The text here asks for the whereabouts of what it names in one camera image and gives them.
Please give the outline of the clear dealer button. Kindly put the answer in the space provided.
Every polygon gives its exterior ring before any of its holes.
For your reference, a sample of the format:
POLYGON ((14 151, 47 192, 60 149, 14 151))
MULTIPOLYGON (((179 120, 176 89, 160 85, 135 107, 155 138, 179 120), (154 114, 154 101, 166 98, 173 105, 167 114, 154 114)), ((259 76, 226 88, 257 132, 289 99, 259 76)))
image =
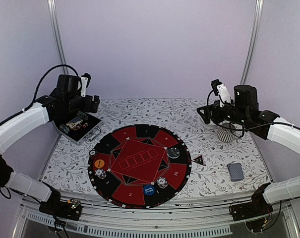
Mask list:
POLYGON ((171 159, 177 159, 180 156, 180 150, 176 147, 168 148, 167 155, 171 159))

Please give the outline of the orange big blind button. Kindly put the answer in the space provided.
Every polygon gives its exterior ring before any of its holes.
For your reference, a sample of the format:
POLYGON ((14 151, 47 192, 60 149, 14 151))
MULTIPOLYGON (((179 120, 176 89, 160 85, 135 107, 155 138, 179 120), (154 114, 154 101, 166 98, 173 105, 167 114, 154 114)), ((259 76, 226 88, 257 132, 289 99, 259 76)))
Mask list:
POLYGON ((94 162, 94 166, 96 167, 96 168, 102 168, 103 166, 105 165, 105 162, 104 162, 104 160, 102 160, 102 159, 97 159, 97 160, 95 160, 95 162, 94 162))

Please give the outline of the blue card deck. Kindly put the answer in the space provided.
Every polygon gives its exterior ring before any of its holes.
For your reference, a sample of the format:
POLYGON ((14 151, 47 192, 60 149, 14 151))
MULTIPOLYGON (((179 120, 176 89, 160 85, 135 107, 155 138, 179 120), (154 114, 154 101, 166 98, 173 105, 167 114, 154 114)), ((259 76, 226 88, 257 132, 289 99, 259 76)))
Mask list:
POLYGON ((244 174, 242 171, 241 163, 227 164, 227 168, 232 182, 238 182, 244 180, 244 174))

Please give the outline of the blue white chip stack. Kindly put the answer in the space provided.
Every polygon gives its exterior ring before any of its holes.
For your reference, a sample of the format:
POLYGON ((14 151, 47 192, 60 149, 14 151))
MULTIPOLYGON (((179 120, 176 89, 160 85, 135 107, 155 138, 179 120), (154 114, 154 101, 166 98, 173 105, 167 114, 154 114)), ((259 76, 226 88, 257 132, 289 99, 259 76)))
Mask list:
POLYGON ((157 179, 157 185, 158 185, 159 188, 164 189, 164 188, 166 188, 168 186, 168 181, 164 177, 159 177, 157 179))
POLYGON ((94 174, 99 179, 105 179, 107 176, 106 171, 104 171, 103 169, 96 169, 94 174))

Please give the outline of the blue small blind button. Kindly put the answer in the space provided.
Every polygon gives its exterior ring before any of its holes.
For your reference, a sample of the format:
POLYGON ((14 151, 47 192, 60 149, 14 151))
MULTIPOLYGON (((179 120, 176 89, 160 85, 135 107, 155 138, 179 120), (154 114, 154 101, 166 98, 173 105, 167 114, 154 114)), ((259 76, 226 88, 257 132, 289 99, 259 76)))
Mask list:
POLYGON ((145 196, 152 196, 155 193, 155 187, 153 185, 145 185, 143 187, 143 193, 145 196))

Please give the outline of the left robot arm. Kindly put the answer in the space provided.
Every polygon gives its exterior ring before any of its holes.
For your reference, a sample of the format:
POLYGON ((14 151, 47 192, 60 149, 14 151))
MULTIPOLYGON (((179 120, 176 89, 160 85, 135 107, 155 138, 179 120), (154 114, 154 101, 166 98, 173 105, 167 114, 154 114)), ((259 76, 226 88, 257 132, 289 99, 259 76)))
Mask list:
POLYGON ((35 98, 30 106, 0 125, 0 189, 7 188, 40 203, 40 211, 67 218, 80 214, 80 201, 61 201, 61 194, 52 186, 17 172, 3 159, 5 151, 34 129, 53 122, 68 140, 81 144, 100 122, 97 112, 99 96, 86 94, 91 76, 61 74, 50 95, 35 98))

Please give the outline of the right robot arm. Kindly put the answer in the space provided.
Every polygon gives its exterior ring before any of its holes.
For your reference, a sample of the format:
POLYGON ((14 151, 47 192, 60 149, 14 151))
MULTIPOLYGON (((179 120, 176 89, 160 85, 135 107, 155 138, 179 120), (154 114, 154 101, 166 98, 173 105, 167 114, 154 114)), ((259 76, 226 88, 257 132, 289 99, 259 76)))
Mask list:
MULTIPOLYGON (((218 79, 211 82, 212 90, 218 99, 197 108, 197 113, 205 124, 214 125, 234 132, 235 124, 241 126, 241 133, 254 135, 279 144, 300 156, 300 127, 287 121, 270 110, 261 111, 257 98, 257 89, 250 85, 236 85, 231 97, 225 84, 218 79)), ((300 197, 300 175, 281 182, 261 186, 248 204, 251 216, 258 216, 267 204, 300 197)))

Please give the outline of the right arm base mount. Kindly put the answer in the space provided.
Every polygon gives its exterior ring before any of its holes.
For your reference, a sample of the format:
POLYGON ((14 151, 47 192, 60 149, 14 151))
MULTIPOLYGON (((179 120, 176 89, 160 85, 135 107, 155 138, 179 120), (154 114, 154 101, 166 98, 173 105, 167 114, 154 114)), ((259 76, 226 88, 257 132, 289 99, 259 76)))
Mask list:
POLYGON ((229 206, 229 213, 234 221, 250 219, 273 212, 273 207, 266 203, 263 198, 252 198, 250 202, 233 202, 229 206))

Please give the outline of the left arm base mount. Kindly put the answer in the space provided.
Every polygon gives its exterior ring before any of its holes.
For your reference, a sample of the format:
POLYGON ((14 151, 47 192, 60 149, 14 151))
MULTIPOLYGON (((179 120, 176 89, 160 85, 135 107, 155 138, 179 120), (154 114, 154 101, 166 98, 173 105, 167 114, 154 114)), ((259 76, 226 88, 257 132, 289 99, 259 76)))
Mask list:
POLYGON ((82 212, 81 203, 76 199, 61 201, 59 196, 53 196, 46 202, 41 202, 39 207, 41 213, 53 216, 54 218, 64 218, 79 221, 82 212))

